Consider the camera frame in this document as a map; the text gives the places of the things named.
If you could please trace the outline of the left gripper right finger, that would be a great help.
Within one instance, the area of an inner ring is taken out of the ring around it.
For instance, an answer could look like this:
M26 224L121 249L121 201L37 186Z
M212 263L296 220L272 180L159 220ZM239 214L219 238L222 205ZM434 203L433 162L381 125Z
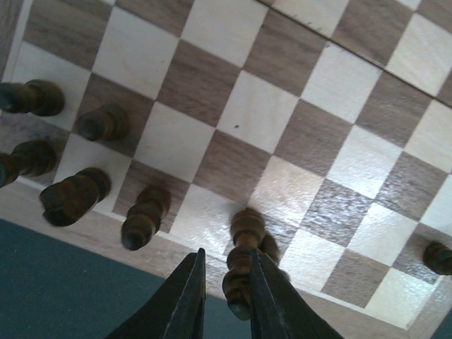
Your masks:
M252 338L341 338L301 297L267 254L251 250Z

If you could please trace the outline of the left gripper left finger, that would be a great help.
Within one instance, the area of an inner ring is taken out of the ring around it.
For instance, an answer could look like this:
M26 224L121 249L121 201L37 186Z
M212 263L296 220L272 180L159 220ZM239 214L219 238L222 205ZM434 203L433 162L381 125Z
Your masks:
M202 338L206 252L187 254L155 294L108 338Z

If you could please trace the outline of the dark chess piece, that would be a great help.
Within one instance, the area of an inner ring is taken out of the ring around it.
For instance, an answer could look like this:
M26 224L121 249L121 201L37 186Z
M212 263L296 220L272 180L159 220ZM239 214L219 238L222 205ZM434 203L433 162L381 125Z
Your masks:
M146 246L159 231L171 206L171 195L161 186L150 185L136 198L121 226L121 242L130 251Z
M250 319L251 250L267 254L280 262L280 250L274 237L266 230L262 215L245 208L232 217L230 235L234 244L227 256L228 272L222 281L222 291L232 313L242 321Z
M51 172L57 154L45 140L20 143L10 154L1 153L1 187L13 183L20 175L38 177Z
M424 250L422 260L426 267L438 275L451 275L451 257L450 248L440 242L432 242Z
M7 113L52 117L61 113L64 105L64 94L53 82L1 83L1 110Z
M129 118L119 105L107 104L80 115L75 128L89 141L120 140L129 132Z
M82 169L40 193L42 216L55 227L72 225L107 197L111 185L111 179L103 170Z

